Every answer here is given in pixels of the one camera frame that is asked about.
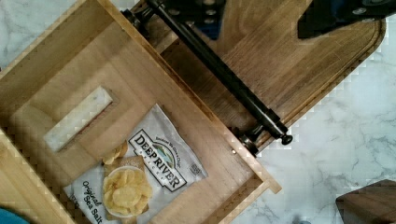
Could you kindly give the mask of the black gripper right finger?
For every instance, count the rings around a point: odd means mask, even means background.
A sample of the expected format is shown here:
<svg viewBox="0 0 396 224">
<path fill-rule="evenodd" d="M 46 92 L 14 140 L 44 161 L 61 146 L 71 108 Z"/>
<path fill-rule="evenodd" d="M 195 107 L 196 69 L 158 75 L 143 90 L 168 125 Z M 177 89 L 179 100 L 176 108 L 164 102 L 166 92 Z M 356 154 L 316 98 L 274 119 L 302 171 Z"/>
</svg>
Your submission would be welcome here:
<svg viewBox="0 0 396 224">
<path fill-rule="evenodd" d="M 297 22 L 299 39 L 314 38 L 359 21 L 396 12 L 396 0 L 313 0 Z"/>
</svg>

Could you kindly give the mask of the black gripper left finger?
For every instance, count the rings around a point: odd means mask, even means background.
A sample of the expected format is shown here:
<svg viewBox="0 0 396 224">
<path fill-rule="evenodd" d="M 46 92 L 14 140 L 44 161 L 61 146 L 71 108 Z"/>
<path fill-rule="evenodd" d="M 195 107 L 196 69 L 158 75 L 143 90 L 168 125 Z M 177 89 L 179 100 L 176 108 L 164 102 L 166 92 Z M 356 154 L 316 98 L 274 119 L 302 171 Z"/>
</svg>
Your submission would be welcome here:
<svg viewBox="0 0 396 224">
<path fill-rule="evenodd" d="M 211 40 L 217 40 L 227 0 L 161 0 L 165 10 L 180 23 L 194 25 Z"/>
</svg>

